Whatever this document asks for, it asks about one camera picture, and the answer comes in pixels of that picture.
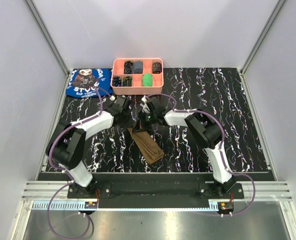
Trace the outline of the brown cloth napkin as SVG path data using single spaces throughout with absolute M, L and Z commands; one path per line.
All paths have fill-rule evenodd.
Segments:
M 133 128 L 128 128 L 127 130 L 148 164 L 154 164 L 165 155 L 147 131 L 134 132 Z

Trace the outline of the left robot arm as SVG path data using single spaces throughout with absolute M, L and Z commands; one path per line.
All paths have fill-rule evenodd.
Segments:
M 95 134 L 115 127 L 129 128 L 133 125 L 131 100 L 125 96 L 112 96 L 107 107 L 84 119 L 60 121 L 47 144 L 45 154 L 49 164 L 63 171 L 72 186 L 85 198 L 98 192 L 96 180 L 82 161 L 85 142 Z

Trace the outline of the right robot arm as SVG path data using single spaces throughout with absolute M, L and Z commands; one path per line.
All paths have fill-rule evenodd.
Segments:
M 228 165 L 224 148 L 225 133 L 218 120 L 199 109 L 167 110 L 156 98 L 142 98 L 143 110 L 138 114 L 138 120 L 133 129 L 137 132 L 152 132 L 152 125 L 164 127 L 186 127 L 194 137 L 197 145 L 204 149 L 210 160 L 214 183 L 209 190 L 210 196 L 226 198 L 233 196 L 236 180 Z

